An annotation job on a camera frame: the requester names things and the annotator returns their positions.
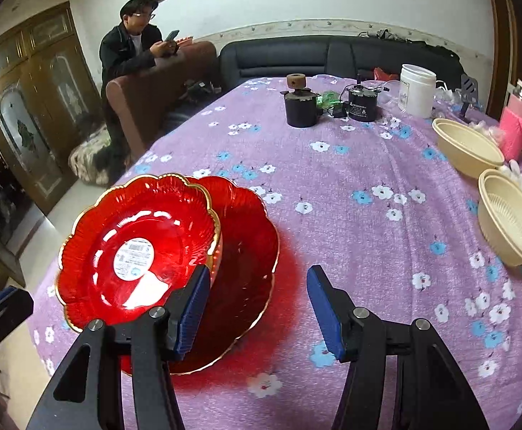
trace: white bucket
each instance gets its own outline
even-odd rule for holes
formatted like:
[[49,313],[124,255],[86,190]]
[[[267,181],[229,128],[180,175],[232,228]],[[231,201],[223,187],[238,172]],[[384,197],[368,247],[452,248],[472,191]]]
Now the white bucket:
[[436,74],[423,67],[403,64],[398,107],[406,113],[429,118],[434,104]]

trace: white shirt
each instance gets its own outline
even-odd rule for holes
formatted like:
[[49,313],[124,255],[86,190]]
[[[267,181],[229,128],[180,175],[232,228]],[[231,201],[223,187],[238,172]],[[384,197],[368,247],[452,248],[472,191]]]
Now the white shirt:
[[135,54],[139,55],[142,52],[142,35],[131,35],[130,37],[134,43]]

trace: black hair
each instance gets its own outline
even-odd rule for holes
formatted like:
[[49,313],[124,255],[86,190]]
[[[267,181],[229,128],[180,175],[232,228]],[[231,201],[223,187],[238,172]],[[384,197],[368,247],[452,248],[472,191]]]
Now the black hair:
[[124,16],[131,16],[133,13],[139,13],[143,8],[149,6],[151,11],[157,8],[155,0],[130,0],[119,11],[119,17],[123,20]]

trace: leather couch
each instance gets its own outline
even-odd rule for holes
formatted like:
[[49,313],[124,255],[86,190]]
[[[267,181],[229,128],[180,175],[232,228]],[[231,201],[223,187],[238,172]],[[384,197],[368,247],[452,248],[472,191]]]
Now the leather couch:
[[158,59],[157,65],[110,81],[105,92],[118,114],[134,160],[171,129],[167,114],[186,92],[188,80],[214,77],[217,51],[211,42],[181,47],[176,56]]
[[331,74],[363,80],[376,67],[400,74],[405,63],[425,67],[437,74],[449,89],[460,87],[464,69],[459,57],[444,47],[424,42],[398,42],[368,37],[301,35],[244,40],[226,45],[219,56],[224,90],[257,77]]

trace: man's hand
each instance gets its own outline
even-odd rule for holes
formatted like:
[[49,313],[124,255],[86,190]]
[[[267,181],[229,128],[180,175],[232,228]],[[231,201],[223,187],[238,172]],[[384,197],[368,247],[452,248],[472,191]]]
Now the man's hand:
[[176,45],[174,40],[171,42],[155,42],[150,47],[150,51],[154,58],[161,58],[166,55],[173,55],[176,52]]

